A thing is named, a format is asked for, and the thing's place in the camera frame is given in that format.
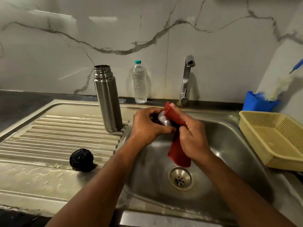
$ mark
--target black stopper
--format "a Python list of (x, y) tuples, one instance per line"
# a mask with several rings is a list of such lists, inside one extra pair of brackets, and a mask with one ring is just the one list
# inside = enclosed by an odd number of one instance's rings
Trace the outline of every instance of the black stopper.
[(71, 154), (69, 163), (75, 171), (90, 172), (94, 168), (94, 156), (88, 149), (78, 149)]

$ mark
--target yellow plastic basket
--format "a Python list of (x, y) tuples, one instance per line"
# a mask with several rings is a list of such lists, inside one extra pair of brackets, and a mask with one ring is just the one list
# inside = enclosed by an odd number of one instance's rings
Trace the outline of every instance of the yellow plastic basket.
[(240, 111), (239, 127), (268, 167), (303, 171), (303, 126), (281, 113)]

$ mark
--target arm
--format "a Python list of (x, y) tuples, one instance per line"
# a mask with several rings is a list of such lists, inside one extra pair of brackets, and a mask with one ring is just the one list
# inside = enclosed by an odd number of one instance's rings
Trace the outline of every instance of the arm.
[(202, 122), (191, 118), (173, 104), (171, 106), (188, 127), (188, 129), (180, 127), (180, 142), (184, 153), (194, 160), (211, 180), (235, 214), (239, 226), (295, 226), (211, 152)]
[(139, 110), (134, 115), (127, 142), (46, 225), (46, 227), (109, 226), (119, 195), (137, 154), (160, 134), (175, 128), (155, 124), (150, 115), (161, 108)]

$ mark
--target plastic water bottle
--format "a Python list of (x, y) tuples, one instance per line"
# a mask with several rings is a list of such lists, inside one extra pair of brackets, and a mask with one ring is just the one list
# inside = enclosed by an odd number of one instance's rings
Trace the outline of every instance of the plastic water bottle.
[(146, 70), (141, 65), (140, 60), (137, 60), (134, 63), (136, 64), (133, 70), (134, 99), (136, 103), (146, 103)]

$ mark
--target faucet spout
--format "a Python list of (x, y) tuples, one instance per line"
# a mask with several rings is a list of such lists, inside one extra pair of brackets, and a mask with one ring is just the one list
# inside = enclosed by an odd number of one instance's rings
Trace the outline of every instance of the faucet spout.
[(184, 74), (183, 74), (180, 98), (177, 103), (179, 106), (185, 106), (188, 103), (188, 98), (186, 97), (187, 85), (188, 85), (190, 70), (195, 65), (196, 64), (195, 64), (194, 57), (192, 55), (187, 56), (186, 61), (185, 61), (185, 66), (184, 66)]

